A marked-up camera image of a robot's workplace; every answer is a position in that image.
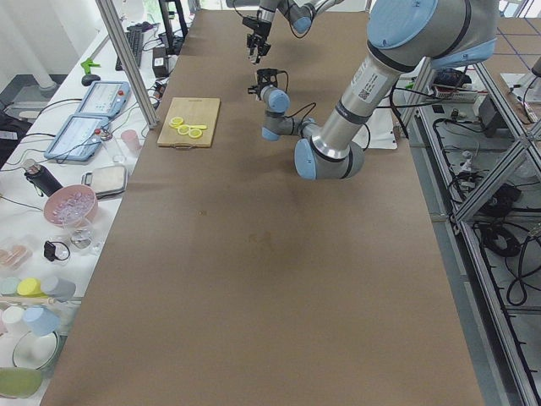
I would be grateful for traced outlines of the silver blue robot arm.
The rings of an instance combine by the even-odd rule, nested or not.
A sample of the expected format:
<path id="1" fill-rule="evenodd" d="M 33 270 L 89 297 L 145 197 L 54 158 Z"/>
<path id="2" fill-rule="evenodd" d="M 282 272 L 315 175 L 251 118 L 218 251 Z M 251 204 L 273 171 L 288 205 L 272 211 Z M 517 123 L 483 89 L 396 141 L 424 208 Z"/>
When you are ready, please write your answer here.
<path id="1" fill-rule="evenodd" d="M 342 1 L 307 1 L 298 5 L 295 1 L 260 1 L 255 16 L 243 16 L 242 23 L 251 29 L 247 34 L 246 47 L 249 60 L 258 64 L 271 49 L 267 39 L 271 32 L 273 19 L 277 13 L 287 20 L 290 30 L 297 38 L 305 36 L 315 18 Z"/>
<path id="2" fill-rule="evenodd" d="M 500 17 L 496 1 L 378 1 L 369 13 L 368 55 L 323 126 L 286 114 L 290 100 L 276 69 L 260 69 L 249 93 L 265 103 L 262 135 L 297 135 L 295 168 L 302 178 L 350 178 L 363 166 L 353 138 L 402 74 L 423 58 L 433 69 L 460 68 L 488 59 Z"/>

